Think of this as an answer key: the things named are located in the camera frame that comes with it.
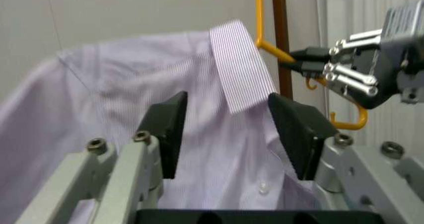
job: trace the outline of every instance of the hanger hook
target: hanger hook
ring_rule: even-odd
[[[337,122],[336,121],[336,113],[331,112],[330,113],[330,121],[331,123],[337,128],[337,129],[342,129],[342,130],[360,130],[362,129],[367,120],[368,120],[368,111],[361,107],[361,105],[359,105],[358,103],[354,103],[355,106],[358,109],[358,113],[359,113],[359,118],[358,118],[358,122],[355,123],[347,123],[347,122]]]
[[[315,90],[315,89],[317,89],[317,85],[313,85],[313,86],[311,86],[311,78],[310,77],[307,77],[306,78],[306,87],[309,89],[309,90]]]

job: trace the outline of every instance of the bolt head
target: bolt head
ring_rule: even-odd
[[[380,150],[383,155],[392,159],[400,159],[405,153],[405,149],[400,144],[392,141],[383,142]]]
[[[106,140],[104,138],[94,138],[87,143],[87,150],[96,155],[104,154],[107,151]]]
[[[145,142],[147,145],[150,144],[150,132],[149,131],[138,131],[133,136],[134,142]]]
[[[351,146],[353,144],[353,139],[352,137],[346,134],[337,133],[336,135],[334,135],[334,143],[337,146],[344,148],[347,146]]]

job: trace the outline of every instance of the shirt collar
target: shirt collar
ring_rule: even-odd
[[[230,113],[266,101],[276,89],[249,33],[239,20],[210,30],[212,51]]]

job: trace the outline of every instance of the fabric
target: fabric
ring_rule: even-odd
[[[321,46],[333,46],[336,40],[349,35],[383,26],[386,12],[394,6],[401,6],[418,0],[317,0],[320,8]],[[337,94],[330,92],[330,111],[335,111],[337,120],[355,122],[356,107]],[[381,106],[368,111],[368,121],[359,131],[349,133],[356,144],[380,148],[384,141],[401,144],[406,155],[424,160],[424,149],[420,133],[424,126],[424,104],[404,104],[395,95]]]
[[[0,111],[0,223],[12,223],[69,152],[104,137],[119,151],[147,108],[180,91],[188,107],[176,178],[160,208],[275,209],[313,200],[294,171],[267,107],[275,91],[240,21],[207,32],[86,45],[47,59]],[[92,203],[73,216],[82,223]]]

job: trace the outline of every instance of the black base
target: black base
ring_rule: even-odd
[[[137,224],[383,224],[380,215],[359,211],[141,210]]]

